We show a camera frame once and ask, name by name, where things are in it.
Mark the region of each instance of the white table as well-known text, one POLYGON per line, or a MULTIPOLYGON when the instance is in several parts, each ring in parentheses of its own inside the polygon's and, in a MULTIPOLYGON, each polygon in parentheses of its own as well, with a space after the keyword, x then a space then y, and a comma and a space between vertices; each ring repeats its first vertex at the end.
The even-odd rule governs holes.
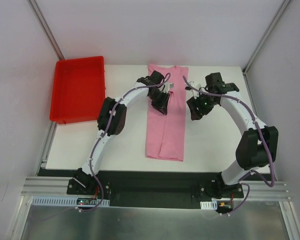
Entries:
MULTIPOLYGON (((251 106, 240 67, 188 66, 189 81, 206 85, 205 76, 220 72, 226 83, 235 83, 245 102, 251 106)), ((118 97, 131 89, 136 80, 148 75, 146 65, 106 65, 106 95, 118 97)), ((187 93, 186 99, 192 96, 187 93)), ((235 160, 241 139, 239 129, 220 106, 201 120, 191 121, 186 107, 184 161, 146 158, 148 99, 144 98, 127 112, 125 127, 109 144, 101 170, 149 172, 220 172, 235 160)), ((97 136, 96 121, 58 125, 48 156, 46 169, 76 170, 89 157, 97 136)), ((269 173, 266 166, 261 173, 269 173)))

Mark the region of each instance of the curved robot arm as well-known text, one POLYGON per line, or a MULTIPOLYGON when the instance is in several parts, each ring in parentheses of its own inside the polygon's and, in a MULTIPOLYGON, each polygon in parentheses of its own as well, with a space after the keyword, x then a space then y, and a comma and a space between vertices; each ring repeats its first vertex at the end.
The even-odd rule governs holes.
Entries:
MULTIPOLYGON (((242 96, 239 89, 234 83, 225 83, 222 80, 221 74, 211 73, 205 77, 208 93, 228 95, 239 100, 242 96)), ((200 89, 201 85, 195 82, 189 82, 196 89, 200 89)), ((207 115, 215 105, 223 107, 234 120, 240 130, 241 140, 235 151, 236 160, 225 170, 220 172, 215 181, 210 183, 205 188, 205 192, 214 198, 221 198, 226 192, 236 189, 240 179, 251 170, 264 167, 269 164, 269 159, 264 146, 260 142, 259 133, 254 124, 251 114, 238 101, 226 97, 208 96, 198 93, 194 90, 193 97, 187 101, 190 108, 191 119, 199 120, 204 115, 207 115)), ((272 156, 272 161, 276 159, 278 130, 274 126, 267 126, 263 121, 256 116, 261 132, 265 138, 266 144, 272 156)))
POLYGON ((76 171, 73 179, 69 181, 71 188, 69 189, 68 187, 68 194, 75 194, 76 192, 89 195, 94 194, 97 182, 93 179, 91 171, 95 174, 99 172, 103 153, 107 145, 115 135, 120 134, 123 130, 127 109, 136 101, 148 96, 152 100, 151 105, 154 109, 164 115, 168 113, 169 90, 173 88, 174 84, 165 82, 160 86, 155 86, 160 84, 164 79, 165 77, 160 72, 153 71, 151 76, 139 78, 133 88, 125 95, 117 98, 107 97, 104 100, 97 119, 98 134, 95 144, 89 158, 76 171))

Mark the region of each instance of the metal extrusion bar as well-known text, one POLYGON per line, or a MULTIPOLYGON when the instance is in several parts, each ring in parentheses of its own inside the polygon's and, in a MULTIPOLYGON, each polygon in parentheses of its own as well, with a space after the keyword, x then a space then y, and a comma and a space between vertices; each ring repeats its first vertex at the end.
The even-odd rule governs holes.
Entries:
MULTIPOLYGON (((21 195, 69 196, 67 195, 67 187, 70 179, 69 177, 27 177, 21 195)), ((244 183, 249 184, 251 188, 249 201, 290 202, 292 200, 285 182, 278 181, 272 188, 266 186, 263 181, 244 181, 244 183)), ((247 192, 246 186, 243 186, 243 192, 247 192)))
POLYGON ((19 212, 14 224, 14 228, 11 235, 11 240, 20 240, 22 233, 24 231, 26 220, 29 214, 33 197, 32 196, 23 196, 21 204, 19 206, 19 212))
POLYGON ((243 72, 246 74, 249 69, 251 68, 252 64, 254 63, 256 57, 258 56, 259 52, 261 51, 261 49, 264 47, 265 42, 267 41, 267 39, 269 38, 270 34, 272 33, 272 31, 275 29, 276 25, 278 24, 279 20, 281 19, 281 17, 283 16, 283 14, 286 12, 288 6, 290 5, 290 3, 293 0, 284 0, 281 4, 281 6, 279 7, 278 11, 276 12, 276 14, 274 15, 270 25, 268 26, 268 28, 266 29, 265 33, 263 34, 263 36, 261 37, 261 40, 259 41, 259 43, 257 44, 252 56, 250 57, 246 67, 243 69, 243 72))
POLYGON ((50 44, 51 44, 53 50, 55 51, 55 54, 58 56, 59 60, 65 60, 65 57, 62 54, 62 52, 57 44, 57 41, 55 40, 55 37, 52 34, 52 32, 47 24, 47 21, 46 21, 45 17, 43 16, 43 14, 37 4, 37 1, 36 0, 28 0, 28 2, 30 4, 35 16, 37 17, 40 25, 42 26, 42 29, 43 29, 45 35, 49 39, 50 44))
POLYGON ((69 177, 30 176, 25 179, 22 196, 67 196, 69 177))
POLYGON ((243 75, 244 83, 245 83, 245 86, 246 86, 246 89, 247 89, 247 92, 248 92, 249 99, 251 101, 252 110, 257 116, 259 116, 256 101, 255 101, 255 98, 254 98, 254 96, 251 92, 249 82, 248 82, 248 79, 247 79, 247 75, 244 72, 242 72, 242 75, 243 75))
POLYGON ((54 137, 55 137, 56 129, 57 129, 57 123, 51 121, 48 133, 47 133, 45 141, 44 141, 42 153, 40 155, 39 164, 36 168, 36 174, 38 174, 40 168, 46 168, 48 156, 49 156, 50 149, 51 149, 54 137))
POLYGON ((289 239, 300 240, 300 224, 293 203, 280 201, 279 204, 289 239))

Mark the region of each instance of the red tray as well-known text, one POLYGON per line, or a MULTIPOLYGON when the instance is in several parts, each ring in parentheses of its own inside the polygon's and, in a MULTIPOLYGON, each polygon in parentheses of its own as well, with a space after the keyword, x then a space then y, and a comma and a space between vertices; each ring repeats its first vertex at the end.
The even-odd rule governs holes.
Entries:
POLYGON ((97 120, 105 99, 102 56, 56 63, 50 120, 70 124, 97 120))

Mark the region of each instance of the grey wall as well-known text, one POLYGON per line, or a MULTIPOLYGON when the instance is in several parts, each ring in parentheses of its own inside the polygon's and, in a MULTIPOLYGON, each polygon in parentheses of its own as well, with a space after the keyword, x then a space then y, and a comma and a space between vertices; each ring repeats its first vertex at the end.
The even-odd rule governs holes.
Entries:
POLYGON ((248 72, 260 117, 279 130, 276 172, 300 220, 300 0, 292 1, 248 72))
POLYGON ((38 0, 66 59, 241 66, 283 0, 38 0))
POLYGON ((49 126, 57 57, 26 0, 0 0, 0 240, 49 126))

